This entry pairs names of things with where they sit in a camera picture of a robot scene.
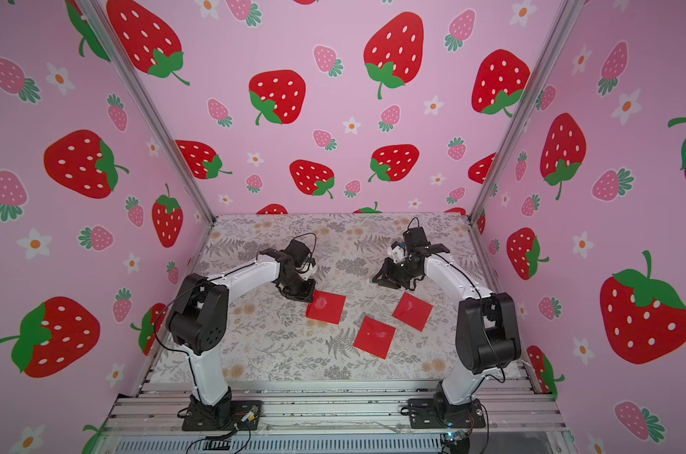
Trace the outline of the red envelope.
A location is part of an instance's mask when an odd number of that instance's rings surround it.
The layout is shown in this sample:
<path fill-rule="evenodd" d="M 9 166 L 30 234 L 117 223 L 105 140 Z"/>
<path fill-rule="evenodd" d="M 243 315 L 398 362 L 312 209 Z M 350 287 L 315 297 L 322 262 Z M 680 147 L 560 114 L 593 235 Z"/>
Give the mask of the red envelope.
<path fill-rule="evenodd" d="M 392 316 L 420 332 L 424 331 L 433 306 L 410 293 L 405 293 L 394 309 Z"/>
<path fill-rule="evenodd" d="M 338 325 L 346 303 L 346 297 L 324 291 L 315 291 L 314 300 L 308 304 L 306 317 L 311 320 Z"/>
<path fill-rule="evenodd" d="M 395 333 L 395 327 L 365 317 L 353 346 L 379 359 L 386 359 Z"/>

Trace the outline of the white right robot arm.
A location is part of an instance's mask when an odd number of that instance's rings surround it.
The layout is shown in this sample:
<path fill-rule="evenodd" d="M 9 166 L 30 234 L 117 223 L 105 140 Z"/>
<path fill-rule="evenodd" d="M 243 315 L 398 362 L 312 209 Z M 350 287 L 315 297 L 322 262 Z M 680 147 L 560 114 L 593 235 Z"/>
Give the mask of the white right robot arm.
<path fill-rule="evenodd" d="M 374 284 L 412 291 L 428 278 L 456 305 L 458 363 L 431 398 L 411 399 L 401 413 L 414 429 L 484 429 L 488 414 L 478 391 L 488 380 L 504 383 L 505 369 L 522 355 L 512 298 L 469 277 L 450 250 L 430 242 L 420 226 L 407 228 L 403 240 L 394 242 L 387 254 L 372 278 Z"/>

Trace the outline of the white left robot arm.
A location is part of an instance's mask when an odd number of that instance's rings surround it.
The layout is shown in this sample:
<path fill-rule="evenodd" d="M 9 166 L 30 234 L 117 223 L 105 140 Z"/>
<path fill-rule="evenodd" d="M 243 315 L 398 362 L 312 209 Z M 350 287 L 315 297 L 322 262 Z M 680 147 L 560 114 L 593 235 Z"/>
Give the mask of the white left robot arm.
<path fill-rule="evenodd" d="M 217 275 L 188 275 L 169 313 L 166 329 L 174 352 L 187 358 L 193 378 L 190 404 L 180 412 L 187 432 L 228 431 L 257 427 L 261 402 L 235 402 L 223 372 L 222 340 L 227 332 L 231 303 L 255 289 L 273 284 L 287 300 L 314 301 L 314 248 L 300 238 L 282 250 L 265 249 L 254 259 Z"/>

